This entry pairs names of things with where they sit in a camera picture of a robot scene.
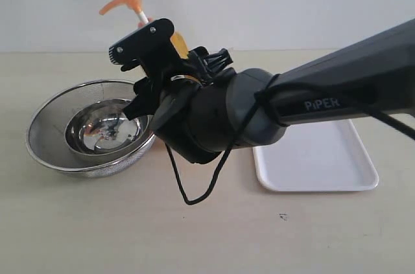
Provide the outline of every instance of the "white tray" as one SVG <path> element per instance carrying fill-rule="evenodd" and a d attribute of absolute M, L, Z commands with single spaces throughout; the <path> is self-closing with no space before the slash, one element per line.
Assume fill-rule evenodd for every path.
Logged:
<path fill-rule="evenodd" d="M 274 191 L 362 191 L 379 182 L 350 120 L 290 126 L 254 157 L 258 180 Z"/>

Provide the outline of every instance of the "white wall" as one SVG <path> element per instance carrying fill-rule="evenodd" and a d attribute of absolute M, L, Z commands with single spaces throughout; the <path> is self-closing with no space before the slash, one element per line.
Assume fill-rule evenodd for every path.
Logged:
<path fill-rule="evenodd" d="M 109 0 L 0 0 L 0 51 L 106 51 L 136 27 Z M 144 0 L 173 20 L 190 46 L 337 48 L 415 17 L 415 0 Z"/>

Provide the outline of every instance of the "black cable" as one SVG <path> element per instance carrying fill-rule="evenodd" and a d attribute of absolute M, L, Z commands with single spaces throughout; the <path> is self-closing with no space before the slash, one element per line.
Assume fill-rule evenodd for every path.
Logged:
<path fill-rule="evenodd" d="M 399 120 L 394 119 L 390 115 L 387 115 L 383 113 L 382 111 L 379 111 L 378 109 L 375 109 L 372 106 L 369 106 L 367 104 L 364 104 L 362 102 L 356 101 L 346 95 L 343 95 L 342 93 L 339 93 L 333 89 L 330 89 L 328 87 L 322 87 L 314 84 L 307 84 L 307 83 L 284 83 L 280 85 L 276 85 L 273 87 L 270 87 L 270 85 L 275 81 L 275 79 L 279 76 L 279 74 L 275 74 L 267 86 L 264 88 L 264 90 L 258 92 L 255 94 L 257 97 L 261 97 L 261 101 L 267 100 L 267 102 L 270 101 L 270 99 L 276 94 L 280 93 L 282 91 L 290 91 L 290 90 L 298 90 L 298 89 L 305 89 L 308 91 L 316 91 L 323 94 L 331 95 L 335 98 L 338 98 L 341 102 L 348 104 L 349 106 L 358 109 L 362 113 L 365 113 L 377 120 L 380 120 L 381 122 L 384 122 L 385 124 L 389 125 L 390 127 L 394 128 L 397 131 L 400 131 L 404 135 L 410 137 L 411 139 L 415 140 L 415 130 L 411 128 L 410 126 L 400 122 Z M 245 118 L 242 122 L 242 124 L 239 126 L 237 131 L 234 133 L 232 140 L 230 141 L 229 145 L 226 147 L 222 157 L 220 158 L 220 161 L 218 165 L 215 168 L 215 171 L 213 172 L 212 179 L 210 181 L 209 187 L 207 188 L 206 192 L 203 193 L 203 195 L 199 196 L 198 198 L 194 200 L 189 200 L 187 197 L 187 194 L 185 193 L 185 190 L 182 185 L 182 181 L 180 179 L 180 175 L 177 169 L 176 161 L 174 160 L 174 156 L 172 154 L 172 151 L 170 147 L 166 144 L 167 153 L 169 154 L 171 164 L 174 170 L 174 175 L 176 177 L 176 181 L 180 190 L 180 193 L 183 196 L 183 200 L 187 205 L 195 205 L 197 203 L 200 203 L 201 201 L 204 201 L 213 191 L 213 188 L 215 187 L 215 184 L 218 180 L 219 173 L 222 170 L 222 167 L 224 166 L 228 156 L 230 155 L 230 152 L 232 151 L 233 146 L 235 145 L 238 138 L 241 136 L 242 132 L 246 128 L 246 126 L 251 121 L 252 117 L 254 117 L 256 111 L 259 109 L 259 98 L 256 98 L 254 105 L 250 108 L 248 113 L 245 115 Z"/>

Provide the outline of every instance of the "mesh strainer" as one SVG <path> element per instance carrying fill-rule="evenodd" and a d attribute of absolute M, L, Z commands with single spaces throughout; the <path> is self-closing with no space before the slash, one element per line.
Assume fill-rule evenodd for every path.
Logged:
<path fill-rule="evenodd" d="M 104 177 L 126 169 L 154 141 L 150 117 L 128 122 L 122 113 L 134 97 L 133 83 L 122 80 L 97 80 L 62 91 L 34 114 L 26 132 L 29 154 L 72 176 Z"/>

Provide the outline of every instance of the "table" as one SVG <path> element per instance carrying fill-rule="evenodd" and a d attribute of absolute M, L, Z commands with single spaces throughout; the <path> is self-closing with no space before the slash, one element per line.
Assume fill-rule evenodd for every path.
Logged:
<path fill-rule="evenodd" d="M 282 72 L 327 51 L 233 52 L 237 70 Z M 391 273 L 415 268 L 415 145 L 374 119 L 355 120 L 380 176 L 368 192 L 273 193 L 249 149 L 232 152 L 205 202 L 186 206 L 157 141 L 116 176 L 76 179 L 26 152 L 24 132 L 51 95 L 119 72 L 106 53 L 0 54 L 2 273 Z M 407 122 L 412 118 L 400 116 Z M 178 158 L 190 197 L 215 163 Z"/>

